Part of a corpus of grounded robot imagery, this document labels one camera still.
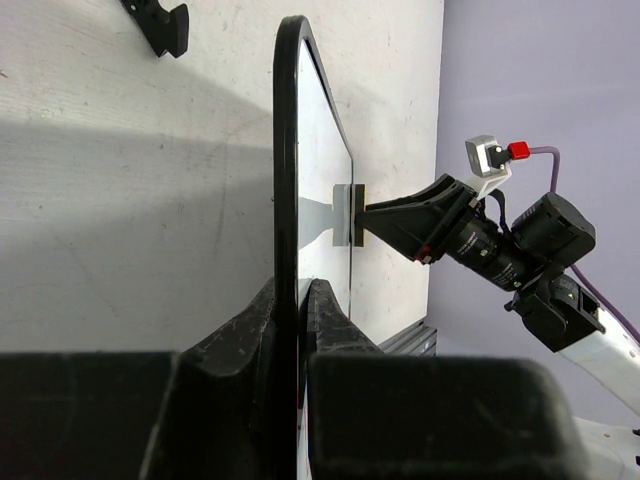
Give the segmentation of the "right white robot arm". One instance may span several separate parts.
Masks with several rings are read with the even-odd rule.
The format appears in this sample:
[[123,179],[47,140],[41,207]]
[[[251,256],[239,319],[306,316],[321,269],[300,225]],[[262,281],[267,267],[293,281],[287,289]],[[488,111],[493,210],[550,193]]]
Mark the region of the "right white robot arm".
[[470,186],[443,175],[416,194],[368,203],[354,188],[354,227],[410,261],[430,265],[444,256],[512,293],[516,313],[541,344],[580,367],[630,410],[639,410],[639,340],[586,281],[567,269],[596,245],[594,226],[568,200],[545,193],[508,223],[493,221],[506,199],[498,183]]

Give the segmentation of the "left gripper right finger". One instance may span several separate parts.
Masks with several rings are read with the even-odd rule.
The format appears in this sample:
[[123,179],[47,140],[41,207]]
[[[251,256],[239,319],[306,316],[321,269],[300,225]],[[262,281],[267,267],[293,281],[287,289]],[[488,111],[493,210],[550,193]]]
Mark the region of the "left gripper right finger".
[[391,355],[307,294],[306,435],[315,479],[586,479],[564,395],[522,359]]

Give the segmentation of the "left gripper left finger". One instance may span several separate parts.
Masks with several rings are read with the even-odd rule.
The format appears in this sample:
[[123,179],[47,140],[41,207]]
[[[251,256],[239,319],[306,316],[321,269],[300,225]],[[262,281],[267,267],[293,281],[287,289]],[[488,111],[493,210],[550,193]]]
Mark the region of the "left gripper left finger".
[[264,479],[274,286],[184,352],[5,353],[5,479]]

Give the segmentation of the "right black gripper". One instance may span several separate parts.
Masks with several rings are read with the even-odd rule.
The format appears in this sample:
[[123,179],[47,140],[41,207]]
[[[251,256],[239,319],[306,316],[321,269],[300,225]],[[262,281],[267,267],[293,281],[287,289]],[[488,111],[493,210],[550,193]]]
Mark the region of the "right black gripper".
[[475,190],[448,174],[415,194],[365,206],[355,225],[410,261],[432,264],[448,255],[507,292],[540,271],[509,227],[486,216]]

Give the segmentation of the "white dry-erase whiteboard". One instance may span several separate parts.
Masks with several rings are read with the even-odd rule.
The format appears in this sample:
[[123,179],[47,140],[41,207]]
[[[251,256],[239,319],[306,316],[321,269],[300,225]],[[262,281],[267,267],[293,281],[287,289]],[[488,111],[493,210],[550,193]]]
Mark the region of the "white dry-erase whiteboard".
[[307,360],[365,335],[351,313],[353,158],[309,20],[279,26],[273,61],[275,323],[283,382],[297,387],[285,479],[309,479]]

